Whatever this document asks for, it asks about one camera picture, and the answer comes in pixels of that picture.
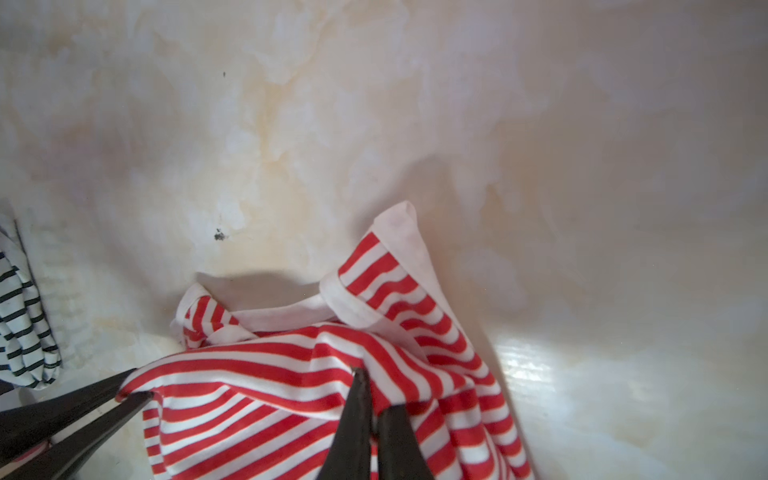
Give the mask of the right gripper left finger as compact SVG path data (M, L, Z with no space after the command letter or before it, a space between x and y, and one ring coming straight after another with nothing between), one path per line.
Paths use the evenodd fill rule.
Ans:
M368 374L363 369L355 369L353 384L318 480L370 478L372 415Z

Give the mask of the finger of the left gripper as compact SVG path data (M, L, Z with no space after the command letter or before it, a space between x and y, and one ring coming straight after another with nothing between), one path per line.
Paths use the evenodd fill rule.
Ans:
M65 395L1 411L1 461L12 462L116 397L134 369Z
M148 392L128 396L117 407L77 430L43 454L11 472L9 479L70 479L115 432L152 399Z

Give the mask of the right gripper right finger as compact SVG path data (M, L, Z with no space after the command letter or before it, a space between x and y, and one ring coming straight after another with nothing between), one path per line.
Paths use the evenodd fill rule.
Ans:
M404 405L378 417L378 473L381 480L434 480Z

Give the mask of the black white striped tank top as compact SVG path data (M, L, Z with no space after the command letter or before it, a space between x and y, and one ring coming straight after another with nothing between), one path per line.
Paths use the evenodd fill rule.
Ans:
M1 235L1 380L41 390L58 378L62 366L23 248Z

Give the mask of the red white striped tank top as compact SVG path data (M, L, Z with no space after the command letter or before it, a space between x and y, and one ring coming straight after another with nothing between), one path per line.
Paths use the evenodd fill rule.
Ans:
M174 326L184 349L131 373L147 393L158 479L314 479L356 371L375 414L403 406L437 479L530 479L502 388L436 277L409 202L378 215L316 295L232 312L194 285Z

